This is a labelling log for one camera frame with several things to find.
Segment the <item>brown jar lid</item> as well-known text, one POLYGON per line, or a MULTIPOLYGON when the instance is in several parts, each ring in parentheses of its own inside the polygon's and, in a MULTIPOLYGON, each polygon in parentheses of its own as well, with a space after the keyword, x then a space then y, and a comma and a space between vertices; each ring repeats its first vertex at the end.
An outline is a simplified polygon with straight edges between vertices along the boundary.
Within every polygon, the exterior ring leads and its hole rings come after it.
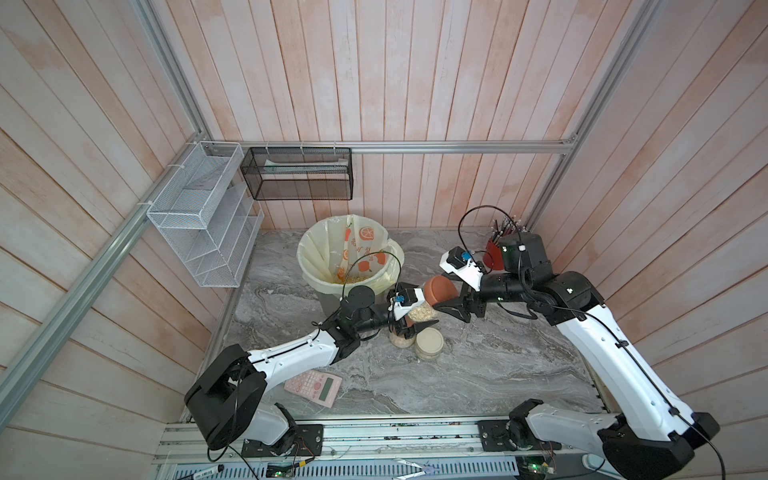
POLYGON ((426 302, 430 306, 452 300, 459 296, 452 281, 442 275, 436 275, 427 280, 422 287, 426 302))

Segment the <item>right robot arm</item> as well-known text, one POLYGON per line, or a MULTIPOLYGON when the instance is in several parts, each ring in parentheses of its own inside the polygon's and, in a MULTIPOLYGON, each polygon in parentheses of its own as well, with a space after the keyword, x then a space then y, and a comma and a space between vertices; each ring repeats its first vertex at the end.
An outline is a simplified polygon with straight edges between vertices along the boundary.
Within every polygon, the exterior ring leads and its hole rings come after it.
POLYGON ((681 471, 720 426, 696 412, 653 371, 614 319, 603 296, 581 273, 553 272, 542 239, 530 232, 503 238, 503 270, 485 273, 460 246, 444 253, 445 276, 461 293, 434 308, 464 322, 481 318, 488 303, 524 303, 580 352, 618 404, 614 414, 587 414, 528 399, 509 414, 506 449, 545 442, 602 458, 625 479, 665 479, 681 471))

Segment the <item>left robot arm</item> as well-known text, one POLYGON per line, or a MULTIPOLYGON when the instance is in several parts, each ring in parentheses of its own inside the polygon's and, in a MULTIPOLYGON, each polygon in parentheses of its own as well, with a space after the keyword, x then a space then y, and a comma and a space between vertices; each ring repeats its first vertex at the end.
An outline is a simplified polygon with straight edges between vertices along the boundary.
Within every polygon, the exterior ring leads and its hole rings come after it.
POLYGON ((224 348, 190 387, 184 402, 210 451, 223 451, 237 440, 257 441, 277 454, 296 443, 295 420, 280 405, 262 407, 263 395, 304 374, 340 362, 365 340, 364 332, 393 330, 416 337, 435 325, 427 320, 409 324, 406 316, 426 304, 421 288, 404 284, 383 304, 367 286, 356 286, 310 334, 276 347, 246 351, 224 348))

